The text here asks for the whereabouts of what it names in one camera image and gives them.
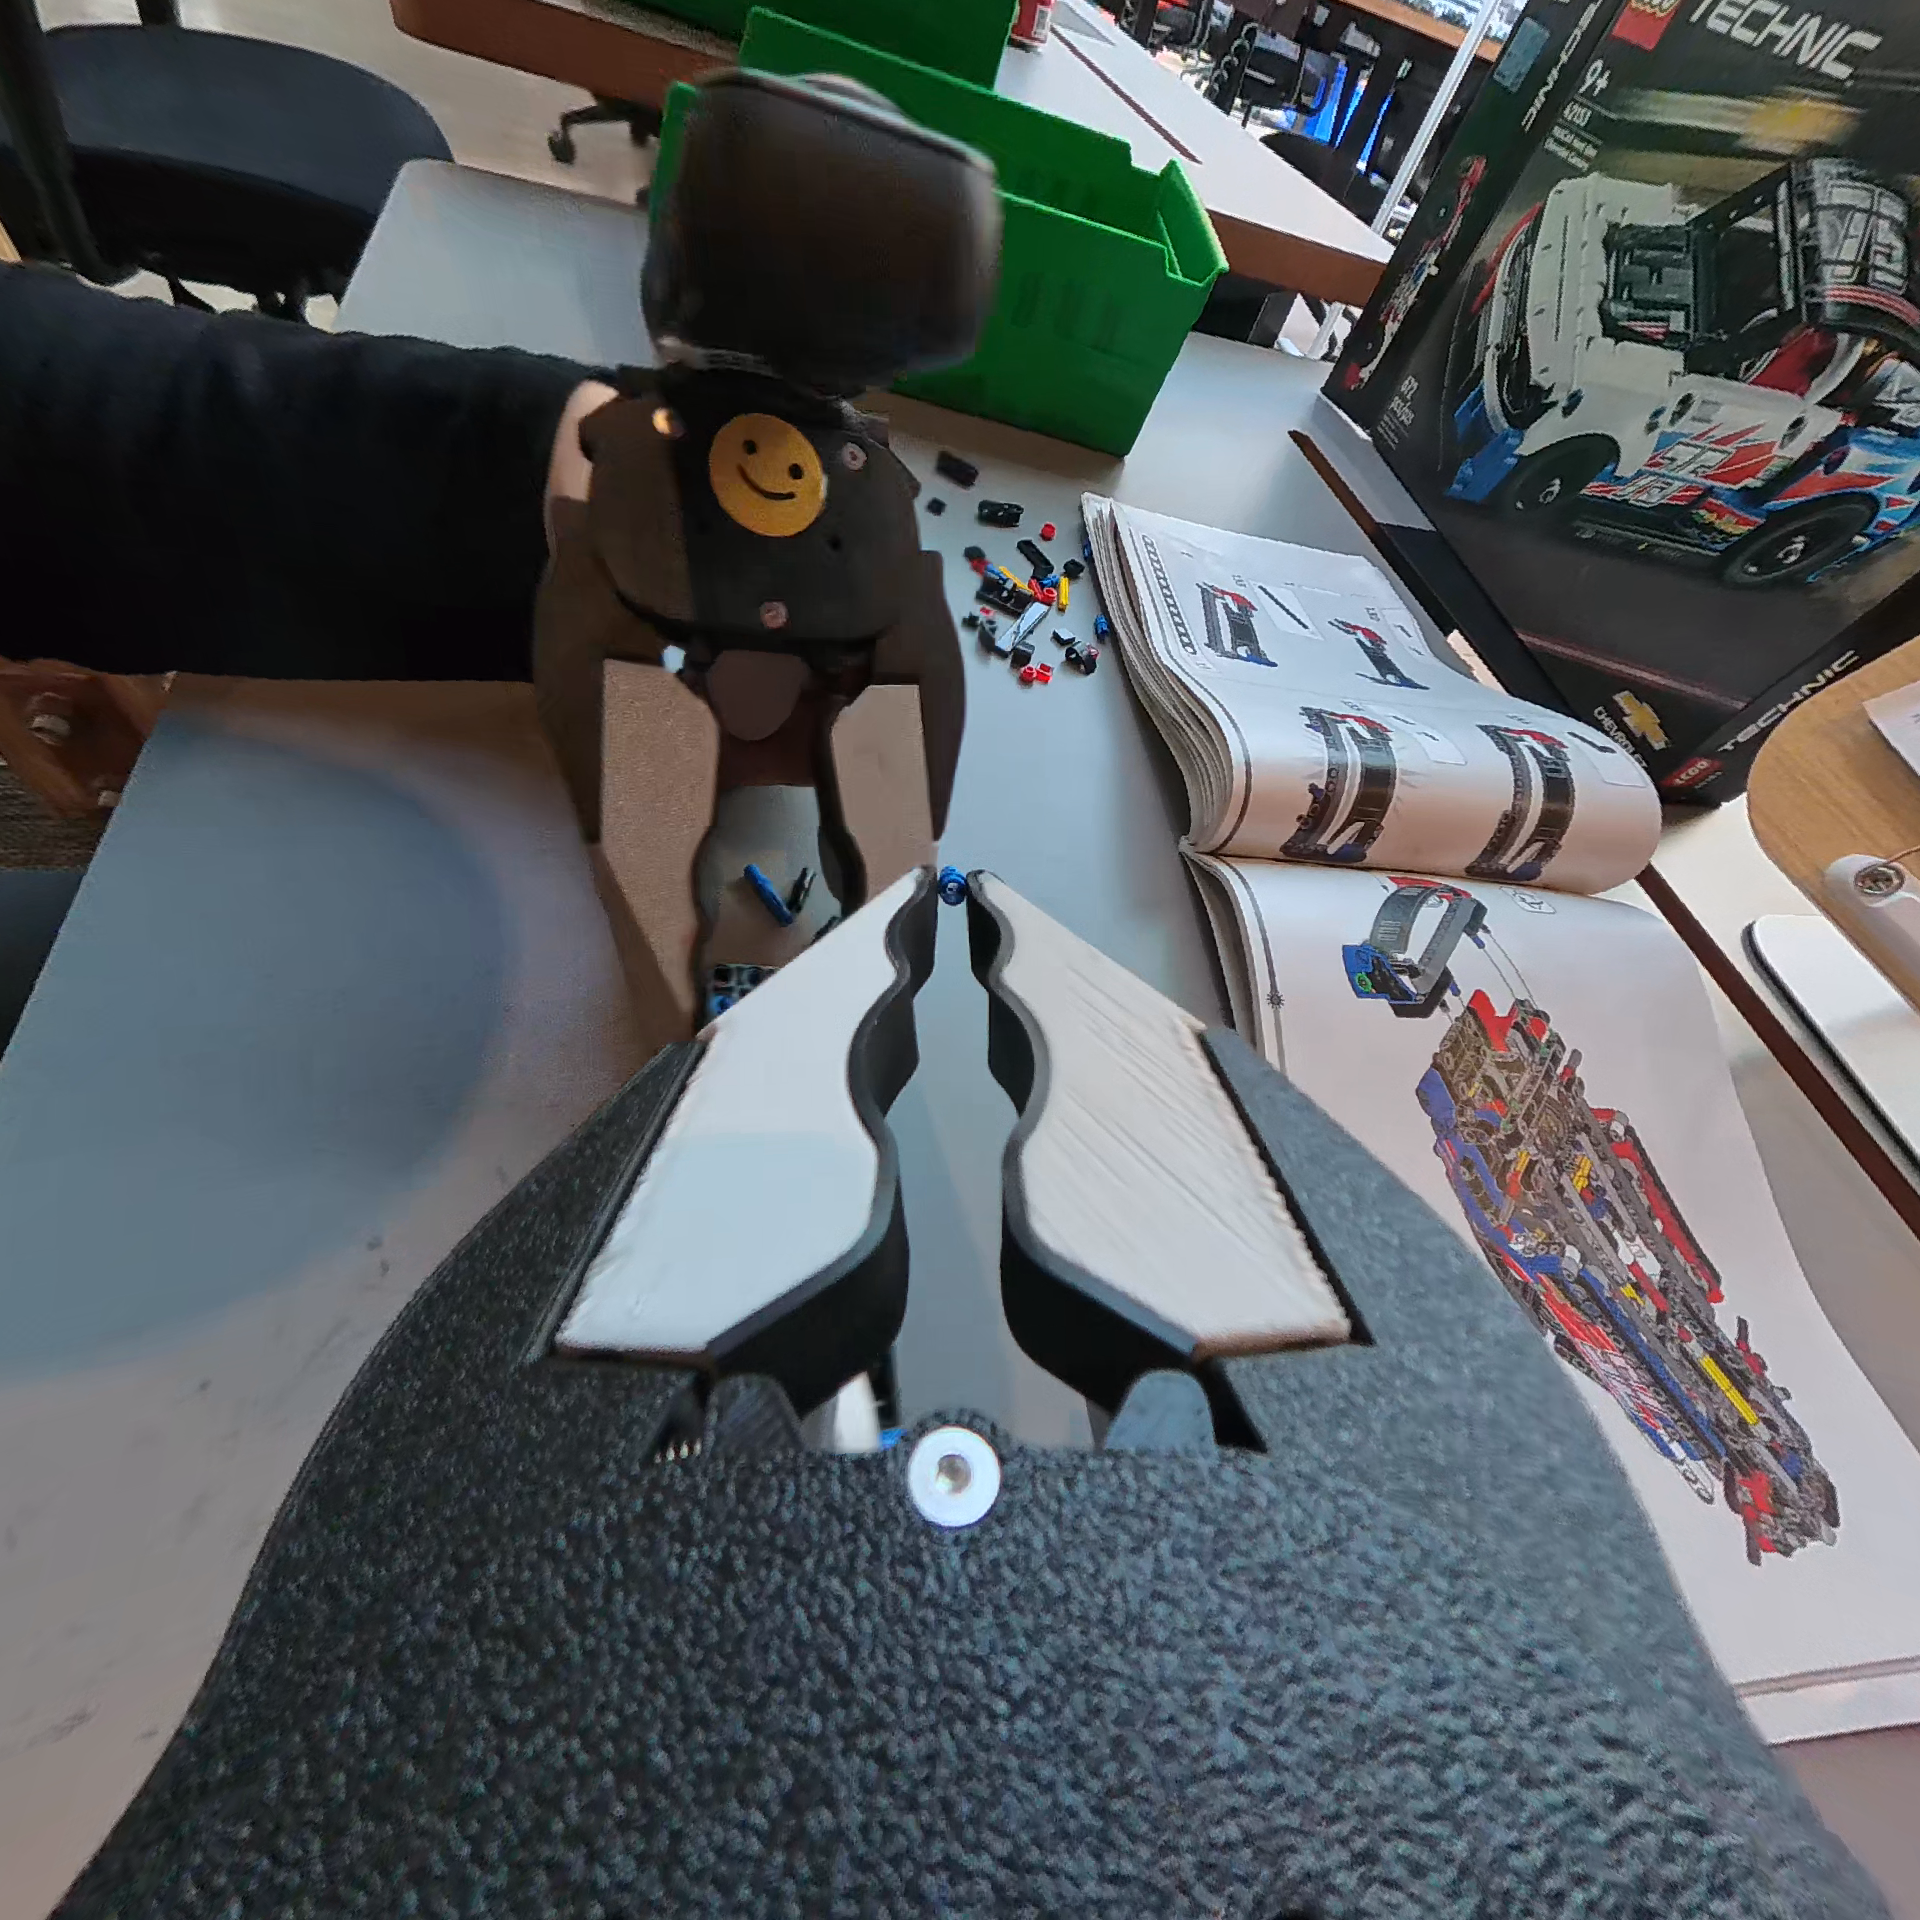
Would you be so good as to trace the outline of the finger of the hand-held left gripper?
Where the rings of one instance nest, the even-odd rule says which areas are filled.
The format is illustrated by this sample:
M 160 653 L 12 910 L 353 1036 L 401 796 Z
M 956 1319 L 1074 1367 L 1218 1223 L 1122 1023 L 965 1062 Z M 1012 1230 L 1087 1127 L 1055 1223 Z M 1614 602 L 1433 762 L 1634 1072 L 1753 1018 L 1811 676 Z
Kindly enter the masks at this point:
M 720 806 L 720 717 L 662 666 L 603 666 L 598 889 L 632 1023 L 698 1023 L 698 864 Z
M 825 885 L 860 910 L 936 857 L 920 684 L 811 670 L 801 710 Z

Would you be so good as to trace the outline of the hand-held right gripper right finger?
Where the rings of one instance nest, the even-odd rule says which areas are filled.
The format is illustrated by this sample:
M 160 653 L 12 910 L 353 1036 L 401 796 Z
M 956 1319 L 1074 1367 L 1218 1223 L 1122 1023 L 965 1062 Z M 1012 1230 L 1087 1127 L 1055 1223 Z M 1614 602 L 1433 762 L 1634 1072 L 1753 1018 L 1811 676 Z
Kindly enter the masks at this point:
M 1227 1086 L 1227 1034 L 995 872 L 969 872 L 969 955 L 1015 1104 L 997 1311 L 1021 1354 L 1102 1417 L 1177 1373 L 1238 1422 L 1227 1361 L 1347 1348 L 1356 1316 Z

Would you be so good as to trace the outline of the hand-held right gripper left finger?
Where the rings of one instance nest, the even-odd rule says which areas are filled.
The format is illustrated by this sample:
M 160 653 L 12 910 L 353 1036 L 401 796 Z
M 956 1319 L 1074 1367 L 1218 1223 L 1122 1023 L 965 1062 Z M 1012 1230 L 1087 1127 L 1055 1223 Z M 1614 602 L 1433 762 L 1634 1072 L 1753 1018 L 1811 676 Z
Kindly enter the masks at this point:
M 798 1417 L 886 1354 L 909 1291 L 886 1119 L 936 915 L 936 872 L 905 872 L 698 1036 L 557 1354 L 772 1379 Z

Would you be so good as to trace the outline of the small toy brick assembly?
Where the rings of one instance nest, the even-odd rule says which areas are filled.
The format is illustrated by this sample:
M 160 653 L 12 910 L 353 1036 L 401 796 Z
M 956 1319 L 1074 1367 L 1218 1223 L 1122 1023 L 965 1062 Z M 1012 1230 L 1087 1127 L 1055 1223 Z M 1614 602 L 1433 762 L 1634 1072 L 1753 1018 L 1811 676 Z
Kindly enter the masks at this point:
M 817 790 L 721 790 L 698 852 L 698 903 L 698 1029 L 709 1029 L 840 921 Z

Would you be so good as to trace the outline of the pile of small brick pieces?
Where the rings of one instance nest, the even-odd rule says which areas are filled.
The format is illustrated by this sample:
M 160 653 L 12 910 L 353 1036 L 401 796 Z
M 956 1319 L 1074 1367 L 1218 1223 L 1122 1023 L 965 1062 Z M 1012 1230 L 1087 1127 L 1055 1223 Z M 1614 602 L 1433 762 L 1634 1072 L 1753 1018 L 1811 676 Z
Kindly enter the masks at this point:
M 1021 684 L 1089 683 L 1117 653 L 1089 496 L 976 451 L 920 458 L 920 539 L 949 565 L 956 635 Z

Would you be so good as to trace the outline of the person's left forearm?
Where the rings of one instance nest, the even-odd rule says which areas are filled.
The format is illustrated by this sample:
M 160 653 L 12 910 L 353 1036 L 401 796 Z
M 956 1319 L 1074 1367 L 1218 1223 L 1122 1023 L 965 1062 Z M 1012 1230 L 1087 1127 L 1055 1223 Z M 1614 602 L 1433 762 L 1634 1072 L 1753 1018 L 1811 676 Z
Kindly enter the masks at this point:
M 529 349 L 0 269 L 0 653 L 99 676 L 528 683 L 557 411 Z

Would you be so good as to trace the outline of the grey desk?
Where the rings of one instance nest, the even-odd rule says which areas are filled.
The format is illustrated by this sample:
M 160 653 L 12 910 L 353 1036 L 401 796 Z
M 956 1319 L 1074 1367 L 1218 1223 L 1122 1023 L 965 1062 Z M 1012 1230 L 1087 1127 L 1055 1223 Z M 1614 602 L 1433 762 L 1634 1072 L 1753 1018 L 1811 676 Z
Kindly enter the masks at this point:
M 640 360 L 632 208 L 417 163 L 340 322 Z M 1321 372 L 1195 334 L 1128 467 L 899 402 L 985 467 L 1286 542 L 1356 529 L 1286 444 Z M 1224 1018 L 1177 771 L 1113 666 L 971 689 L 965 864 Z M 1780 1223 L 1913 1444 L 1913 1238 L 1710 997 Z M 891 1104 L 905 1417 L 1089 1417 L 997 1322 L 1012 1104 L 965 924 Z M 327 1403 L 443 1257 L 642 1047 L 521 684 L 178 683 L 6 1047 L 6 1913 L 99 1847 L 202 1683 Z

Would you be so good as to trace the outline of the person's left hand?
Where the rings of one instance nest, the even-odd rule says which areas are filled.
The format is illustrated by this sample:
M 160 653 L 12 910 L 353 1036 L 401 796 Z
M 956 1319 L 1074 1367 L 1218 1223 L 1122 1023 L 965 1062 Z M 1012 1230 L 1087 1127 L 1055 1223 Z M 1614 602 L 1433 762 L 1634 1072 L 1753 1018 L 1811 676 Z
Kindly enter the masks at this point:
M 557 504 L 585 504 L 592 500 L 592 451 L 579 444 L 585 419 L 598 411 L 605 411 L 615 399 L 610 383 L 585 379 L 570 388 L 561 411 L 557 411 L 557 430 L 552 430 L 552 451 L 548 451 L 548 478 L 541 478 L 541 519 L 548 539 L 557 529 Z

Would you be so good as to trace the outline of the open instruction booklet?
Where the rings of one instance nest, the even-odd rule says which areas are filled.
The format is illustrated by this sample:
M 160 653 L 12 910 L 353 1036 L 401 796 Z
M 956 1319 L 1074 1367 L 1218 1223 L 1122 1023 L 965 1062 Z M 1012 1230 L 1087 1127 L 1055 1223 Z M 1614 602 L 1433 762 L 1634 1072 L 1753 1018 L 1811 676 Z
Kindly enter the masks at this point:
M 1913 1437 L 1838 1341 L 1745 1122 L 1691 949 L 1628 889 L 1638 757 L 1461 676 L 1395 578 L 1087 496 L 1102 647 L 1186 781 L 1227 1093 L 1359 1297 L 1359 1230 L 1437 1260 L 1364 1311 L 1483 1408 L 1487 1497 L 1634 1488 L 1769 1747 L 1913 1731 Z

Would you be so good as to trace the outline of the green storage bin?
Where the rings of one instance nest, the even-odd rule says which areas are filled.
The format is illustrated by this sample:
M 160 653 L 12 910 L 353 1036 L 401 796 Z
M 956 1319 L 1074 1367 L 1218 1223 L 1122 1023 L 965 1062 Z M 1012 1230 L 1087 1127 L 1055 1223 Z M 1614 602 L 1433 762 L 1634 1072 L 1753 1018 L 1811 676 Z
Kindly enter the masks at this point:
M 642 322 L 801 392 L 899 388 L 1122 458 L 1227 255 L 1180 170 L 995 89 L 1012 4 L 753 4 L 662 100 Z

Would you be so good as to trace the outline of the toy set box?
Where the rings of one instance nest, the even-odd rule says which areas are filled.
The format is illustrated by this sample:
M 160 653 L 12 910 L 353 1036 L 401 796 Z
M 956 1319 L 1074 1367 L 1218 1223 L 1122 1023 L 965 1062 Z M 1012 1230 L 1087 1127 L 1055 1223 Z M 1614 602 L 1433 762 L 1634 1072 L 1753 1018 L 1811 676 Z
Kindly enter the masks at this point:
M 1323 383 L 1672 790 L 1913 635 L 1913 0 L 1522 4 Z

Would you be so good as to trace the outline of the white stand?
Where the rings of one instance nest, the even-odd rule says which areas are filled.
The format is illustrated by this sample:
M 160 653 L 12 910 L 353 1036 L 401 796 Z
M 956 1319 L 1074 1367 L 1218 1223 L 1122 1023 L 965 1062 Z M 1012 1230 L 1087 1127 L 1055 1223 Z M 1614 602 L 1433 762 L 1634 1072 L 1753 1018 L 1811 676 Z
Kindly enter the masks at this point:
M 1819 1056 L 1920 1165 L 1920 885 L 1913 857 L 1836 857 L 1811 915 L 1759 915 L 1745 955 Z

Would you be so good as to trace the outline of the black office chair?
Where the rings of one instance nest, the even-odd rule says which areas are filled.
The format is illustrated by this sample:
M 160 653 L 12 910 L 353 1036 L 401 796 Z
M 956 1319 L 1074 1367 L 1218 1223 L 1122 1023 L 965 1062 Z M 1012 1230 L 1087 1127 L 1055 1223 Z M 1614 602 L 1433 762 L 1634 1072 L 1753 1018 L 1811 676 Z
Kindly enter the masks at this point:
M 0 213 L 19 262 L 174 305 L 229 286 L 269 319 L 340 300 L 417 160 L 453 160 L 401 84 L 291 43 L 6 4 Z

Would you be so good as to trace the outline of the wooden post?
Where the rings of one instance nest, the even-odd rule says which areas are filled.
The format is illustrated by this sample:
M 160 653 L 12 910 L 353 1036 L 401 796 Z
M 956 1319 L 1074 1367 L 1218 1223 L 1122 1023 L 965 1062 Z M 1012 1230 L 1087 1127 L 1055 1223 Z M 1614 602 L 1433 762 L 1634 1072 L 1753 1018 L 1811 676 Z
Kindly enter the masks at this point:
M 174 676 L 99 676 L 71 660 L 0 660 L 0 757 L 60 821 L 107 821 Z

